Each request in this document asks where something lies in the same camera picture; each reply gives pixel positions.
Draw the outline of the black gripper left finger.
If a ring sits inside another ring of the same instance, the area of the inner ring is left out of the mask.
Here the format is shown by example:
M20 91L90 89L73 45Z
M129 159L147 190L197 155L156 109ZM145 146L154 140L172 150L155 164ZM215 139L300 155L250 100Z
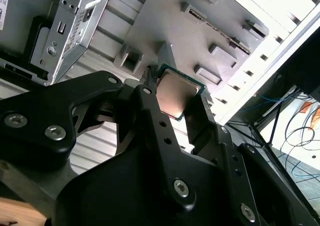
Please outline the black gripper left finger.
M78 177L69 161L77 137L109 121L117 125L117 156L145 149L165 196L190 211L195 192L178 196L171 186L188 173L170 120L160 111L157 80L153 67L133 82L99 71L2 100L1 182L39 211L52 211Z

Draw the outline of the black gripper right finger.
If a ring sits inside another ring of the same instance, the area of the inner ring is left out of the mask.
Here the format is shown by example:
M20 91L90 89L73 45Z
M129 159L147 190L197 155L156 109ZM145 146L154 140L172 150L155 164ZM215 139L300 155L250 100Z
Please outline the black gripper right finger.
M230 132L217 124L208 101L192 98L186 107L186 127L195 155L217 166L225 189L223 225L319 225L320 218L275 154L267 158L252 145L235 145Z

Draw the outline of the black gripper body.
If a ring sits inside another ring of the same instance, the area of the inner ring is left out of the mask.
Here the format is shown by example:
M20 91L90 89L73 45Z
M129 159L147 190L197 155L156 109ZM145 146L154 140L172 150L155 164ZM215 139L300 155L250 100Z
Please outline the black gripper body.
M175 195L195 192L190 211L178 209L161 188L147 151L134 148L70 181L59 194L52 225L251 225L249 202L235 202L212 163L183 154L189 176L174 179Z

